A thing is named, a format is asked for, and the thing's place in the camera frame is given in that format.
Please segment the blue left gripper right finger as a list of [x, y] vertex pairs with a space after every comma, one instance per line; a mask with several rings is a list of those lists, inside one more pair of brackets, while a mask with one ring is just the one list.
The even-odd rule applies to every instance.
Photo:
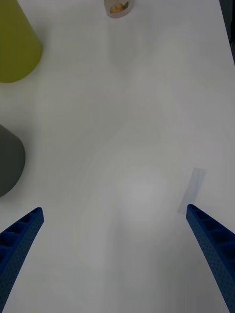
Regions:
[[187, 206], [186, 220], [229, 312], [235, 312], [235, 234], [193, 204]]

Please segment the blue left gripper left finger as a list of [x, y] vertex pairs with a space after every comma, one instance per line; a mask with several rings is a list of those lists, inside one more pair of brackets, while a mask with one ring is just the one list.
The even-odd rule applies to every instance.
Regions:
[[43, 210], [37, 207], [0, 234], [0, 312], [43, 223]]

